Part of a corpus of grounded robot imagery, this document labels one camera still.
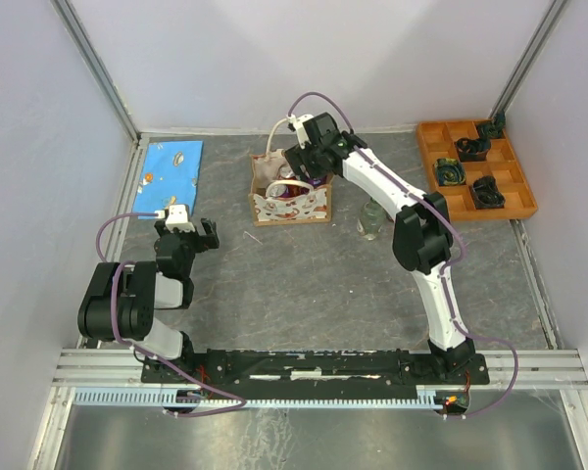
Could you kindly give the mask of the red soda can back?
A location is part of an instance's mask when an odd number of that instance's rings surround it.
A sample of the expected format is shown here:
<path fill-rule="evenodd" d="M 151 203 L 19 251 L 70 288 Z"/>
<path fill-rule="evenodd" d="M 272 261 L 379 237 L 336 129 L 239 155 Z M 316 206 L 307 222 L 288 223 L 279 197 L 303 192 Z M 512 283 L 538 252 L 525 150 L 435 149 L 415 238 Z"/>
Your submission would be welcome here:
<path fill-rule="evenodd" d="M 283 165 L 278 170 L 278 176 L 280 179 L 295 179 L 296 178 L 295 172 L 288 165 Z"/>

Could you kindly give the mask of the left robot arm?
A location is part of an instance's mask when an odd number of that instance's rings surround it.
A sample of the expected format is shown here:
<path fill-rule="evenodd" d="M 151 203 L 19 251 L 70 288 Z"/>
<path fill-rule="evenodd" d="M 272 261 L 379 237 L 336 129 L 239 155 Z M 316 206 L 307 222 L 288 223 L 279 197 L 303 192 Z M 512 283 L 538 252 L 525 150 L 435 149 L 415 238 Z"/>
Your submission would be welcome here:
<path fill-rule="evenodd" d="M 197 370 L 188 335 L 155 318 L 157 310 L 186 309 L 194 284 L 190 273 L 198 254 L 217 249 L 217 225 L 201 220 L 203 233 L 155 223 L 155 259 L 139 261 L 117 273 L 117 262 L 97 264 L 77 315 L 79 333 L 88 340 L 113 342 L 117 337 L 162 358 L 164 371 L 185 382 Z"/>

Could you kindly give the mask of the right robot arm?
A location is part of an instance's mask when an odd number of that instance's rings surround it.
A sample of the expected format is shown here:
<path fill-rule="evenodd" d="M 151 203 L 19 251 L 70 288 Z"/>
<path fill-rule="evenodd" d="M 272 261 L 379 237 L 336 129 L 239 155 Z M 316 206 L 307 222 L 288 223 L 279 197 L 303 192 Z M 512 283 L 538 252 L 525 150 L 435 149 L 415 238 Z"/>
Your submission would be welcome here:
<path fill-rule="evenodd" d="M 414 277 L 427 315 L 431 374 L 440 382 L 454 382 L 465 373 L 475 347 L 452 284 L 451 248 L 460 237 L 449 221 L 444 196 L 425 193 L 399 177 L 364 140 L 339 129 L 328 113 L 291 114 L 286 121 L 298 144 L 284 156 L 297 176 L 338 175 L 392 216 L 393 255 Z"/>

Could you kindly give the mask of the clear glass beverage bottle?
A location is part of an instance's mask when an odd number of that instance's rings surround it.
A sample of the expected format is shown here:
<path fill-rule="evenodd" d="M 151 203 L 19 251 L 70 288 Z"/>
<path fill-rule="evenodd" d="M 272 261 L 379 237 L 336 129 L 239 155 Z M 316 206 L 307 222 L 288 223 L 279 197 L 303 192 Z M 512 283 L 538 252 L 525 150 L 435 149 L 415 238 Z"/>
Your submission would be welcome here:
<path fill-rule="evenodd" d="M 374 240 L 383 226 L 386 219 L 386 212 L 379 202 L 370 198 L 361 208 L 357 229 L 359 234 L 366 240 Z"/>

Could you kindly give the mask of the patterned canvas tote bag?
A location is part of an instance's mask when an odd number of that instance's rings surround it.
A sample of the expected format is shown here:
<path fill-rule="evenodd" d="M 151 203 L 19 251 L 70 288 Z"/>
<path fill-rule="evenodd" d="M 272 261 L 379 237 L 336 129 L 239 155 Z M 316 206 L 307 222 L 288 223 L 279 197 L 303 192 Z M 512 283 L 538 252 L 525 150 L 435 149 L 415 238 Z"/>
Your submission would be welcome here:
<path fill-rule="evenodd" d="M 324 185 L 314 188 L 309 180 L 280 179 L 278 170 L 288 165 L 283 149 L 274 149 L 275 132 L 287 122 L 280 119 L 271 129 L 265 151 L 251 156 L 252 182 L 248 196 L 253 223 L 256 226 L 291 225 L 329 222 L 332 217 L 332 179 L 327 176 Z M 267 187 L 274 181 L 292 185 L 293 196 L 287 199 L 266 197 Z"/>

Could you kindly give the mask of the purple soda can back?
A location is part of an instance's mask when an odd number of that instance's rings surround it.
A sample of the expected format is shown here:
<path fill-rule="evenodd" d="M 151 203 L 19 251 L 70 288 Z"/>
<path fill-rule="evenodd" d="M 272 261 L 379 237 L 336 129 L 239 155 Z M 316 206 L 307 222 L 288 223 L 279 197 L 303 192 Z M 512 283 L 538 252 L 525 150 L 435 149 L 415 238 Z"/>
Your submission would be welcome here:
<path fill-rule="evenodd" d="M 318 188 L 321 185 L 324 185 L 327 181 L 327 177 L 320 177 L 320 178 L 311 178 L 309 180 L 309 183 L 314 187 L 314 188 Z"/>

